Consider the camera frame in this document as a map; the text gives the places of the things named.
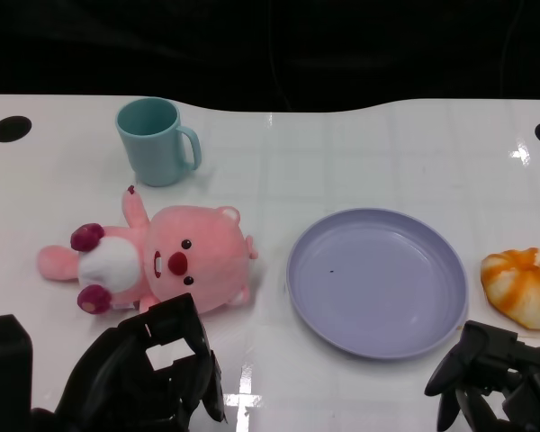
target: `plate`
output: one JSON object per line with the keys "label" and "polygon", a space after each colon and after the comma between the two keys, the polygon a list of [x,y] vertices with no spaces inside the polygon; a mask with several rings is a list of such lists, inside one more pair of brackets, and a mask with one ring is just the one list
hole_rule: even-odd
{"label": "plate", "polygon": [[458,255],[428,225],[396,211],[319,220],[297,240],[286,273],[302,319],[358,356],[420,356],[449,339],[468,309]]}

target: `white table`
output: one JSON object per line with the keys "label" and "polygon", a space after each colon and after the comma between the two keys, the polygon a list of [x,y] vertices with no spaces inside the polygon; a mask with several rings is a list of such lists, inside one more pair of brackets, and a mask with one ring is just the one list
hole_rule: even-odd
{"label": "white table", "polygon": [[[78,358],[125,318],[83,313],[77,285],[42,280],[35,257],[45,245],[68,245],[83,223],[125,223],[120,199],[135,180],[113,120],[131,99],[0,96],[0,120],[25,115],[33,124],[24,139],[0,143],[0,314],[13,313],[33,340],[34,406],[53,410]],[[488,305],[479,278],[487,254],[540,247],[540,102],[417,100],[314,114],[179,107],[201,138],[203,166],[171,187],[139,185],[148,213],[233,205],[261,256],[254,303],[203,317],[229,424],[200,407],[194,432],[435,430],[438,398],[423,390],[459,333],[418,360],[377,363],[322,342],[291,308],[284,267],[293,242],[341,209],[384,207],[430,224],[463,260],[469,318],[540,346],[540,332]],[[151,358],[168,365],[186,353],[178,343]],[[469,429],[459,418],[452,430]]]}

